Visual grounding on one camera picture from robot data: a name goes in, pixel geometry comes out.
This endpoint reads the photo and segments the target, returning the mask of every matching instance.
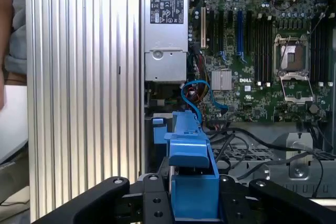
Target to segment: mounting hole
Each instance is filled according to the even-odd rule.
[[[154,216],[158,217],[158,218],[162,217],[163,216],[163,212],[157,211],[157,212],[154,213]]]
[[[238,213],[236,213],[236,217],[237,217],[237,219],[242,219],[243,214],[241,212],[238,212]]]
[[[155,198],[155,199],[153,199],[153,202],[154,202],[154,203],[160,203],[160,202],[161,202],[161,199]]]
[[[157,180],[159,177],[157,175],[151,175],[149,176],[150,180]]]

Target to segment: screw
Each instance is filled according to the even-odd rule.
[[[152,175],[152,176],[149,177],[149,179],[150,179],[150,180],[157,180],[158,177],[157,177],[156,175]]]
[[[118,179],[116,179],[116,180],[114,181],[114,183],[115,183],[115,184],[120,184],[120,183],[122,183],[123,181],[124,181],[123,179],[118,178]]]
[[[266,186],[266,184],[264,183],[264,182],[262,182],[262,181],[257,181],[257,183],[256,183],[258,186],[260,186],[260,187],[264,187],[264,186]]]

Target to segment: wire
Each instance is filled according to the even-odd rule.
[[[314,26],[314,28],[309,32],[308,37],[311,37],[311,35],[313,34],[313,32],[316,30],[317,26],[320,24],[321,20],[324,18],[327,10],[329,9],[329,5],[327,5],[327,7],[325,8],[323,15],[320,16],[319,21],[316,23],[316,25]]]
[[[249,151],[249,149],[250,149],[248,143],[247,143],[242,137],[240,137],[240,136],[236,136],[236,138],[239,139],[239,140],[241,140],[241,141],[246,145],[246,150],[245,150],[245,153],[243,154],[243,156],[239,159],[239,161],[238,161],[236,164],[234,164],[234,165],[232,166],[231,169],[234,169],[234,168],[237,167],[242,161],[244,161],[244,159],[246,158],[246,156],[247,156],[247,154],[248,154],[248,151]]]
[[[219,154],[218,154],[218,155],[216,156],[216,158],[215,158],[215,162],[216,162],[216,163],[220,160],[220,158],[221,158],[222,154],[224,153],[225,149],[228,147],[228,145],[230,144],[230,142],[231,142],[235,137],[236,137],[235,134],[231,134],[230,136],[227,137],[226,142],[223,144],[222,148],[221,148],[220,151],[219,151]]]
[[[308,152],[304,152],[304,153],[300,153],[298,155],[295,155],[289,159],[283,159],[283,160],[271,160],[271,161],[265,161],[265,162],[262,162],[258,165],[256,165],[255,167],[253,167],[251,170],[249,170],[247,173],[237,177],[237,180],[242,180],[244,178],[247,178],[248,176],[250,176],[252,173],[254,173],[255,171],[257,171],[259,168],[261,168],[263,165],[283,165],[283,164],[287,164],[287,163],[290,163],[294,160],[297,160],[299,158],[303,158],[303,157],[306,157],[308,156],[309,153]]]
[[[9,203],[9,204],[5,204],[5,205],[0,205],[0,207],[10,207],[10,206],[14,206],[14,205],[25,205],[29,202],[30,200],[26,201],[26,202],[15,202],[15,203]]]
[[[269,144],[269,143],[264,142],[263,140],[261,140],[261,139],[258,138],[257,136],[253,135],[253,134],[250,133],[249,131],[246,131],[246,130],[244,130],[244,129],[240,129],[240,128],[236,128],[236,127],[231,127],[231,128],[227,128],[227,129],[222,129],[222,130],[221,130],[222,133],[226,133],[226,132],[235,132],[235,131],[244,133],[245,135],[247,135],[247,136],[253,138],[257,143],[259,143],[259,144],[261,144],[261,145],[263,145],[263,146],[266,146],[266,147],[268,147],[269,149],[274,149],[274,150],[279,150],[279,151],[287,151],[287,152],[298,152],[299,154],[296,155],[296,156],[294,156],[294,157],[297,157],[297,158],[300,158],[300,154],[301,154],[302,151],[305,152],[306,155],[308,155],[308,154],[313,155],[313,157],[319,162],[319,164],[320,164],[320,166],[321,166],[321,176],[320,176],[320,180],[319,180],[319,182],[318,182],[318,184],[317,184],[317,187],[316,187],[314,193],[312,194],[312,197],[313,197],[313,198],[317,196],[319,187],[320,187],[320,185],[321,185],[321,183],[322,183],[323,174],[324,174],[324,169],[323,169],[322,162],[320,161],[320,159],[318,158],[318,156],[313,152],[313,150],[304,150],[304,149],[298,149],[298,148],[288,148],[288,147],[278,146],[278,145],[274,145],[274,144]]]
[[[210,90],[210,94],[211,94],[211,99],[212,99],[212,104],[215,105],[217,108],[221,109],[221,110],[227,110],[228,107],[227,105],[224,105],[224,104],[220,104],[218,102],[215,101],[214,99],[214,95],[212,93],[212,90],[210,88],[210,85],[209,83],[207,83],[206,81],[203,81],[203,80],[196,80],[196,81],[190,81],[190,82],[187,82],[183,88],[181,89],[181,97],[182,99],[187,103],[189,104],[196,112],[197,114],[197,118],[198,118],[198,121],[201,123],[202,122],[202,114],[201,112],[199,111],[199,109],[191,102],[189,101],[186,97],[185,97],[185,94],[184,94],[184,89],[189,86],[189,85],[192,85],[192,84],[198,84],[198,83],[203,83],[205,85],[207,85],[209,87],[209,90]]]
[[[323,137],[324,141],[325,141],[327,144],[329,144],[329,146],[330,146],[331,148],[333,148],[332,143],[326,138],[326,136],[324,135],[324,133],[321,131],[319,125],[318,125],[318,124],[316,124],[316,125],[313,124],[312,126],[318,130],[319,134]]]

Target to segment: metal side panel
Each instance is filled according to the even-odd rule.
[[[140,171],[140,0],[26,0],[31,221]]]

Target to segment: ventilation grille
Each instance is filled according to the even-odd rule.
[[[219,153],[220,149],[214,149],[215,155]],[[228,148],[224,151],[222,158],[229,159],[231,161],[239,160],[245,153],[246,149],[242,147],[232,146],[232,149]],[[316,150],[316,156],[320,161],[336,161],[336,156],[327,152]],[[246,161],[269,161],[273,160],[274,153],[268,148],[250,148],[245,158]]]

